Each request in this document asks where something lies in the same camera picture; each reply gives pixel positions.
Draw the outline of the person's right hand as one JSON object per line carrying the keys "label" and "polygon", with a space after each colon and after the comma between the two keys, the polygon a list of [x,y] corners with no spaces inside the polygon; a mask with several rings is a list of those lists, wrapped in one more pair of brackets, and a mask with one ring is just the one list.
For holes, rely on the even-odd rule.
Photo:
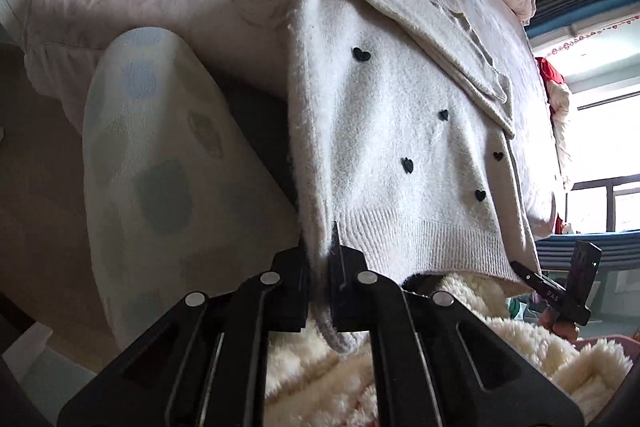
{"label": "person's right hand", "polygon": [[574,343],[579,336],[579,327],[573,322],[561,320],[555,309],[551,307],[547,307],[539,315],[537,325],[570,343]]}

